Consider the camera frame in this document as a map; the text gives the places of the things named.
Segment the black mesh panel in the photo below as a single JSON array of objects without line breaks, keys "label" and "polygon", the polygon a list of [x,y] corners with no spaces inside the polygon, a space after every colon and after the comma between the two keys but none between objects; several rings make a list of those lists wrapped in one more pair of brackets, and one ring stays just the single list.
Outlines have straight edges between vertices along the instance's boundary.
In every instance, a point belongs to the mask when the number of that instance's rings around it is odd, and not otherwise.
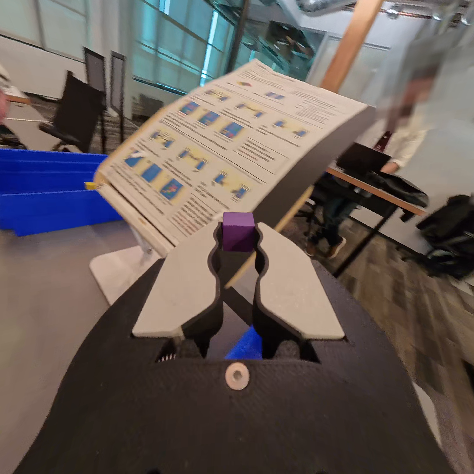
[{"label": "black mesh panel", "polygon": [[86,77],[89,86],[98,90],[103,95],[103,110],[107,109],[106,94],[106,73],[104,56],[92,51],[85,46],[83,47],[84,60],[86,67]]}]

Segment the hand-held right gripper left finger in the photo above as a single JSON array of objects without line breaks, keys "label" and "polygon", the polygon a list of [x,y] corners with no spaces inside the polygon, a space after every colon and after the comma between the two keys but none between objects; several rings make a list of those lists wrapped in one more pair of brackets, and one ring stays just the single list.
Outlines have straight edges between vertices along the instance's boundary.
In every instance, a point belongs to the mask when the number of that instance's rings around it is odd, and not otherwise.
[{"label": "hand-held right gripper left finger", "polygon": [[212,221],[182,241],[163,265],[132,329],[137,338],[193,340],[202,354],[223,323],[220,239]]}]

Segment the purple cube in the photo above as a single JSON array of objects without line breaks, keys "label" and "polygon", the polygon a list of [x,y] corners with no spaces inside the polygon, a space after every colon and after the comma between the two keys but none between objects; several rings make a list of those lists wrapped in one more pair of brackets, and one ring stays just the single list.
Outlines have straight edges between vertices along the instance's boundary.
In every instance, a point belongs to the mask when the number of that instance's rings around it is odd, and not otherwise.
[{"label": "purple cube", "polygon": [[222,250],[250,253],[254,250],[255,221],[252,212],[224,212]]}]

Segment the black laptop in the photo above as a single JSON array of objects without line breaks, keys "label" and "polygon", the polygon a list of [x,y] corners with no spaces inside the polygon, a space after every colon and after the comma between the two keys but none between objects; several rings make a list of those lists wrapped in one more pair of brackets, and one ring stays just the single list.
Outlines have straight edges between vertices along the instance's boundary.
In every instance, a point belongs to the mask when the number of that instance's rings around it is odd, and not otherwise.
[{"label": "black laptop", "polygon": [[391,157],[383,152],[353,143],[338,157],[336,165],[344,173],[362,179],[370,173],[381,171],[390,159]]}]

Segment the wooden pillar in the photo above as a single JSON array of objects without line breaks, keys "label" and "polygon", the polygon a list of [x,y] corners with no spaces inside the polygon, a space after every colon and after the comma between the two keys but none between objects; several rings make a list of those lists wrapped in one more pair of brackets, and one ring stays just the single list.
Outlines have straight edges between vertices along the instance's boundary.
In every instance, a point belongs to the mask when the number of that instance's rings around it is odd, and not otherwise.
[{"label": "wooden pillar", "polygon": [[371,30],[384,1],[359,0],[325,76],[324,90],[338,93]]}]

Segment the black office chair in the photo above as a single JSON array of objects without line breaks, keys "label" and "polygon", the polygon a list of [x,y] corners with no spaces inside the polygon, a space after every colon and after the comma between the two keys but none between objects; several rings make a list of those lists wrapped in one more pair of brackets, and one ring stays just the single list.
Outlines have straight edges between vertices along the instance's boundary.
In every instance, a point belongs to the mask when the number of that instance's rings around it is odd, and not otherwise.
[{"label": "black office chair", "polygon": [[42,132],[59,139],[51,151],[73,145],[81,152],[88,153],[104,106],[103,91],[84,83],[71,71],[67,71],[62,98],[53,121],[39,125]]},{"label": "black office chair", "polygon": [[419,263],[431,276],[463,280],[474,270],[474,197],[455,195],[416,228],[430,249]]}]

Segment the black pole stand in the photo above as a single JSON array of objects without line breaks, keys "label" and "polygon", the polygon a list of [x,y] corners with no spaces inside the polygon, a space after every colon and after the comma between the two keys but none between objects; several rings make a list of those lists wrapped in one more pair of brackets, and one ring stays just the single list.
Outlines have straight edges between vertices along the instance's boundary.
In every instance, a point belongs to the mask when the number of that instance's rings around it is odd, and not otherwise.
[{"label": "black pole stand", "polygon": [[229,7],[229,15],[234,24],[234,32],[230,45],[230,52],[224,74],[232,72],[236,66],[240,45],[243,39],[248,12],[250,9],[250,0],[241,1],[239,7]]}]

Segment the printed instruction sheet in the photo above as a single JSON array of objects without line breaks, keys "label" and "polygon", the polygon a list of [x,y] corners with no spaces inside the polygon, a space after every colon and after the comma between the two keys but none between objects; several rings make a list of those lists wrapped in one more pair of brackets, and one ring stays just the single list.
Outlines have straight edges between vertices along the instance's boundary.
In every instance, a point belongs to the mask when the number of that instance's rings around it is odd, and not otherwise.
[{"label": "printed instruction sheet", "polygon": [[165,106],[98,167],[98,193],[157,252],[252,212],[274,228],[374,107],[253,60]]}]

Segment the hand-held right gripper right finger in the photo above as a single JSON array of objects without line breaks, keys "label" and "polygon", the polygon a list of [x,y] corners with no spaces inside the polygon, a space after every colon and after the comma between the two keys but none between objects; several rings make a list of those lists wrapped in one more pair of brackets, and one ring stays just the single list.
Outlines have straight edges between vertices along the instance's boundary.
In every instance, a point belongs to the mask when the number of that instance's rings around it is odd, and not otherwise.
[{"label": "hand-held right gripper right finger", "polygon": [[345,333],[312,260],[263,222],[256,224],[256,233],[253,328],[263,352],[275,353],[286,340],[298,347],[313,340],[342,340]]}]

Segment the blue plastic bin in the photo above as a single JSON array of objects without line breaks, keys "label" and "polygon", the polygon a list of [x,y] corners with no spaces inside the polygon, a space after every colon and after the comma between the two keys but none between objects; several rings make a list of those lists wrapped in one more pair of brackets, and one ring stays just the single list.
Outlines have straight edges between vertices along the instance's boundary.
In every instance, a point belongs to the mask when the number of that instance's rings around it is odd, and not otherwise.
[{"label": "blue plastic bin", "polygon": [[1,149],[1,230],[28,236],[122,220],[97,191],[86,188],[106,158]]},{"label": "blue plastic bin", "polygon": [[224,357],[225,360],[262,360],[263,341],[250,326]]}]

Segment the black bag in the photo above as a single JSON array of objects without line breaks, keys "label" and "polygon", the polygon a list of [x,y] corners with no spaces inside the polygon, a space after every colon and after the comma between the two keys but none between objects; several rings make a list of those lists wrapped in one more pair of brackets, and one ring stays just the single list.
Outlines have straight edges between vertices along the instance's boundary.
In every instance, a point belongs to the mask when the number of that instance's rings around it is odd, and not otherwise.
[{"label": "black bag", "polygon": [[430,199],[425,192],[398,175],[370,171],[365,179],[368,184],[412,205],[427,208],[430,204]]}]

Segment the instruction sheet on wooden stand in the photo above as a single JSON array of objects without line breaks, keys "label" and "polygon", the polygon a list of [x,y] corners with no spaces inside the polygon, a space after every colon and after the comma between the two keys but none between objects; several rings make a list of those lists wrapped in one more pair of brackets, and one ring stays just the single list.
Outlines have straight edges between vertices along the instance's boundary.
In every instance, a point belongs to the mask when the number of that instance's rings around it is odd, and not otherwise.
[{"label": "instruction sheet on wooden stand", "polygon": [[308,108],[257,107],[240,119],[187,99],[159,111],[97,169],[98,193],[140,246],[95,257],[90,270],[109,304],[152,263],[225,211],[252,211],[277,228],[310,186],[371,126],[375,108],[326,99]]}]

